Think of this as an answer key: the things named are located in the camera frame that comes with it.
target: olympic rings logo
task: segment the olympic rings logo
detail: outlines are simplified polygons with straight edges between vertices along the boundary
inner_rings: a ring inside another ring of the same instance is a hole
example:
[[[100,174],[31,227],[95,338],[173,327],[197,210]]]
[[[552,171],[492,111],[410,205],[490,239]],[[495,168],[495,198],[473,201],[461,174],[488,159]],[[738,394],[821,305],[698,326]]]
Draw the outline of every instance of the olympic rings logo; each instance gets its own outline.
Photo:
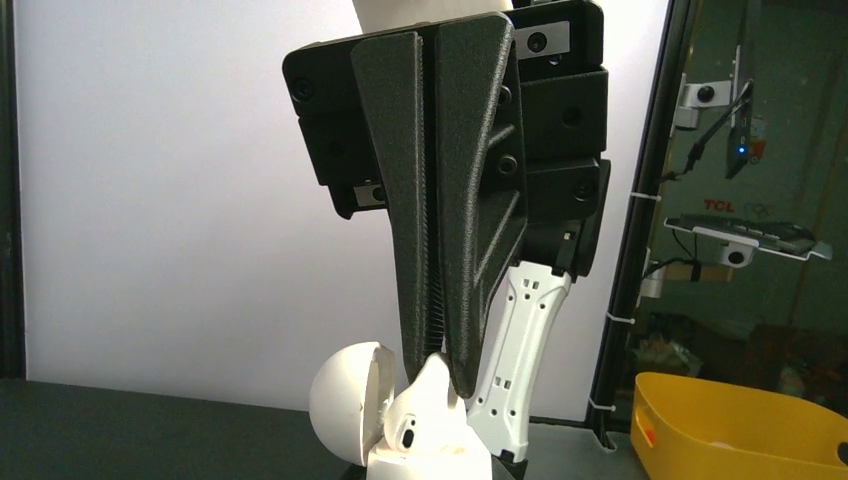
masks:
[[[745,204],[745,214],[746,215],[756,215],[757,218],[766,218],[774,215],[775,208],[774,204],[766,205],[763,203],[746,203]]]

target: yellow bin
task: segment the yellow bin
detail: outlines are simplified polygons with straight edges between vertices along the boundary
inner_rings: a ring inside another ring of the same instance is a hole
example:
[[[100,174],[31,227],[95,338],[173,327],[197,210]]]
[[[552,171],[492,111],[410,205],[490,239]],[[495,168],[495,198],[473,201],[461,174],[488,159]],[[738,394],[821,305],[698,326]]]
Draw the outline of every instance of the yellow bin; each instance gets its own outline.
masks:
[[[764,390],[642,373],[630,438],[651,480],[848,480],[848,420]]]

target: white backdrop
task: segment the white backdrop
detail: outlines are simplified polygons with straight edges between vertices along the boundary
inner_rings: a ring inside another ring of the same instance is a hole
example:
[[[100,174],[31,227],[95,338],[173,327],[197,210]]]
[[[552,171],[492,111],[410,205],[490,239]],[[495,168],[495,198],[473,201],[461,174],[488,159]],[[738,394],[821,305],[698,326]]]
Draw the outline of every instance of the white backdrop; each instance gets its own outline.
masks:
[[[600,3],[611,193],[532,408],[576,420],[667,0]],[[336,216],[280,73],[286,52],[358,33],[355,12],[350,0],[296,5],[16,2],[31,380],[300,409],[339,348],[399,352],[385,212]]]

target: zip tie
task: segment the zip tie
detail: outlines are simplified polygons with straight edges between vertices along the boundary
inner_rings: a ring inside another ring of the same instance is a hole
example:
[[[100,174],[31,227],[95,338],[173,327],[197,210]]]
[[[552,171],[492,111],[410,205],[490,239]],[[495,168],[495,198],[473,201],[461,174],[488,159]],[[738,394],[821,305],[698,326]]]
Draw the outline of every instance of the zip tie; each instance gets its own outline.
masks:
[[[662,195],[648,195],[647,193],[630,192],[630,196],[634,198],[644,198],[645,200],[653,200],[655,202],[662,201]]]
[[[629,323],[630,325],[636,325],[636,319],[635,318],[616,317],[615,315],[613,315],[609,312],[607,312],[607,319],[609,319],[612,322]]]
[[[609,406],[598,405],[598,404],[595,403],[594,400],[592,400],[592,397],[589,397],[589,405],[591,405],[592,408],[594,408],[595,410],[604,410],[604,411],[607,411],[607,412],[615,412],[615,405],[609,405]]]

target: gray tabletop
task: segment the gray tabletop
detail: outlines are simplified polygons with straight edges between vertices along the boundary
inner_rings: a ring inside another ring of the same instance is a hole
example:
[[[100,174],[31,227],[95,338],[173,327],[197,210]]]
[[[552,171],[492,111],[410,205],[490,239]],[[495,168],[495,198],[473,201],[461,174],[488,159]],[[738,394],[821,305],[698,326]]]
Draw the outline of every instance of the gray tabletop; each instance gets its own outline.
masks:
[[[626,435],[533,425],[527,480],[646,480]],[[0,478],[340,480],[304,412],[0,381]],[[348,472],[346,478],[356,478]]]

